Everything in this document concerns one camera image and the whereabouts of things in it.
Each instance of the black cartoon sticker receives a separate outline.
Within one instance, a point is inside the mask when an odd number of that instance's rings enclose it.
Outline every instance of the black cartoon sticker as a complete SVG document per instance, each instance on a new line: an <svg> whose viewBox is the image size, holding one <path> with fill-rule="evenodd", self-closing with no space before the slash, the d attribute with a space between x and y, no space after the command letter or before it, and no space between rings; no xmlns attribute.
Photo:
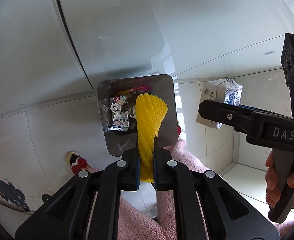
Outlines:
<svg viewBox="0 0 294 240"><path fill-rule="evenodd" d="M0 196L7 202L22 208L25 212L29 212L30 208L26 203L26 197L11 181L0 178Z"/></svg>

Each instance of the human hand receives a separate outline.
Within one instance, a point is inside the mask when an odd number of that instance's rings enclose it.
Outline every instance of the human hand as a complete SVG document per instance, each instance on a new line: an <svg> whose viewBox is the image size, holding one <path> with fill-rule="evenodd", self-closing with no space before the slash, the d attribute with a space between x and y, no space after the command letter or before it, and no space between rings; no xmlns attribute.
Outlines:
<svg viewBox="0 0 294 240"><path fill-rule="evenodd" d="M272 151L266 160L265 166L268 167L267 173L265 175L265 180L267 182L266 202L271 207L275 207L276 203L281 198L281 191L277 187L277 173L274 167L274 157ZM294 188L294 172L288 177L287 184L289 187Z"/></svg>

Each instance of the metal trash bin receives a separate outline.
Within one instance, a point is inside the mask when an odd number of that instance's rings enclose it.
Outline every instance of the metal trash bin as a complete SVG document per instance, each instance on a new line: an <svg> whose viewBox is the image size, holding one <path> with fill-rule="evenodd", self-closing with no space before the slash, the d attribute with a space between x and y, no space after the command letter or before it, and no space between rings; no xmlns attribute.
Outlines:
<svg viewBox="0 0 294 240"><path fill-rule="evenodd" d="M102 126L105 127L106 118L112 119L109 98L114 97L119 91L142 85L150 86L151 93L164 100L168 106L167 114L158 132L158 145L159 147L170 146L178 139L178 129L174 83L173 79L166 74L100 82L97 95ZM113 156L122 156L125 150L134 148L137 141L137 129L126 132L104 129L104 135L108 152Z"/></svg>

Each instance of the black handle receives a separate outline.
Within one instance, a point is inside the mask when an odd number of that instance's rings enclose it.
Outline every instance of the black handle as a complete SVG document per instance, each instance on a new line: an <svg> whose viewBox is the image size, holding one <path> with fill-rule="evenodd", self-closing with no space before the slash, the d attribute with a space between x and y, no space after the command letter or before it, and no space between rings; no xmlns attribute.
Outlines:
<svg viewBox="0 0 294 240"><path fill-rule="evenodd" d="M287 184L289 175L294 172L294 152L273 149L275 170L278 175L277 187L282 191L280 200L268 213L268 218L283 223L294 206L294 188Z"/></svg>
<svg viewBox="0 0 294 240"><path fill-rule="evenodd" d="M176 214L177 239L205 240L207 239L205 225L200 211L196 189L191 171L180 162L173 161L166 169L176 174L176 189L174 203Z"/></svg>

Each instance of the tile floor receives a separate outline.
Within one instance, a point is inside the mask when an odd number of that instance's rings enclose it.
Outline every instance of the tile floor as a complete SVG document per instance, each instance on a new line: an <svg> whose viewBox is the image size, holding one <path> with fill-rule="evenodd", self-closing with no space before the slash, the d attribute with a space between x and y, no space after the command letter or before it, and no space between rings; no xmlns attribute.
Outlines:
<svg viewBox="0 0 294 240"><path fill-rule="evenodd" d="M177 118L187 150L219 173L232 162L233 129L213 130L196 123L201 87L194 80L175 84ZM107 151L97 96L92 92L26 106L0 118L0 177L22 190L32 211L42 204L40 190L54 193L73 176L66 161L70 150L80 152L99 169L120 159ZM150 183L122 196L141 212L157 214ZM0 203L10 206L1 197Z"/></svg>
<svg viewBox="0 0 294 240"><path fill-rule="evenodd" d="M268 219L269 205L266 203L265 171L236 164L223 178L238 191L254 208ZM287 220L294 220L294 209Z"/></svg>

